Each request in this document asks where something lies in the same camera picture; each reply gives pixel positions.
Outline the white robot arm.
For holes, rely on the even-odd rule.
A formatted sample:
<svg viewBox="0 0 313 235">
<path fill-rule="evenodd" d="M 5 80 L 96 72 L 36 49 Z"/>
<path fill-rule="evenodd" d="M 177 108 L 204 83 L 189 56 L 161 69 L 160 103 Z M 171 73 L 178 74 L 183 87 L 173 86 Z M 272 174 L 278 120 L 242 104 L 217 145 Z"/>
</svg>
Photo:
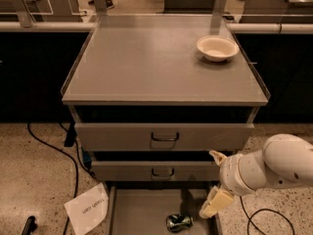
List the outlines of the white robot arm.
<svg viewBox="0 0 313 235">
<path fill-rule="evenodd" d="M 210 150 L 219 166 L 220 186 L 208 193 L 199 212 L 211 218 L 232 204 L 235 196 L 259 189 L 286 189 L 313 185 L 313 145 L 291 135 L 276 134 L 252 153 L 225 156 Z"/>
</svg>

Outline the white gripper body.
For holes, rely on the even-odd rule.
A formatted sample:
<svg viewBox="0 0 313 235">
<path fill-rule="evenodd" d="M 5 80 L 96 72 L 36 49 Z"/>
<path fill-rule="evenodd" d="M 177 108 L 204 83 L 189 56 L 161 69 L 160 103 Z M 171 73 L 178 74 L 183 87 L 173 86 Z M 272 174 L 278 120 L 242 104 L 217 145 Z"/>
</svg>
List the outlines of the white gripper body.
<svg viewBox="0 0 313 235">
<path fill-rule="evenodd" d="M 220 166 L 220 182 L 236 196 L 251 194 L 261 187 L 261 157 L 259 152 L 236 154 Z"/>
</svg>

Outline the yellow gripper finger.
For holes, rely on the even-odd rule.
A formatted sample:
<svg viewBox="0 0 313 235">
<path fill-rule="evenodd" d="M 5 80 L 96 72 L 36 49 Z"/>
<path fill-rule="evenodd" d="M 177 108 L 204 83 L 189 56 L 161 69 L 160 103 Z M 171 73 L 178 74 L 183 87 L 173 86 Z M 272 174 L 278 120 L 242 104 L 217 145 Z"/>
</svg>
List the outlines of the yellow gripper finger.
<svg viewBox="0 0 313 235">
<path fill-rule="evenodd" d="M 222 187 L 213 186 L 201 206 L 199 215 L 202 218 L 212 218 L 231 205 L 233 201 L 234 195 L 232 193 Z"/>
<path fill-rule="evenodd" d="M 214 161 L 216 162 L 217 165 L 222 165 L 227 159 L 227 157 L 224 154 L 217 152 L 215 150 L 210 150 L 209 154 L 213 156 Z"/>
</svg>

